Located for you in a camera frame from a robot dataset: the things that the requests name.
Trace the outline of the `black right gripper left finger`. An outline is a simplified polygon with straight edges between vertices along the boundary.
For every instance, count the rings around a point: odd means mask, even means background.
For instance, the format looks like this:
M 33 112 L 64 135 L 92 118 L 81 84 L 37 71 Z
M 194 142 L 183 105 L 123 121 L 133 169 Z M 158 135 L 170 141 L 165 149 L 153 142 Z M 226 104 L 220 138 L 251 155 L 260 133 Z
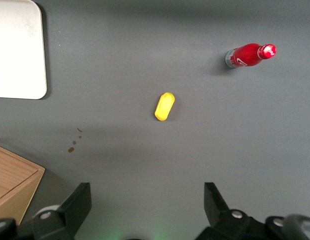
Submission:
M 32 218 L 34 239 L 73 240 L 91 208 L 91 185 L 80 183 L 60 205 L 45 207 Z

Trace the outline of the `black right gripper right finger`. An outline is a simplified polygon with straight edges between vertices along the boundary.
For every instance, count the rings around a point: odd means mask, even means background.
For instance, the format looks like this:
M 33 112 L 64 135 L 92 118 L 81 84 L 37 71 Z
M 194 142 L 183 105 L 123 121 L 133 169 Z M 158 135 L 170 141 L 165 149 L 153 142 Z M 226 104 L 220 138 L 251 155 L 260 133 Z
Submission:
M 213 182 L 204 184 L 204 211 L 209 222 L 197 240 L 267 240 L 265 225 L 239 209 L 230 209 Z

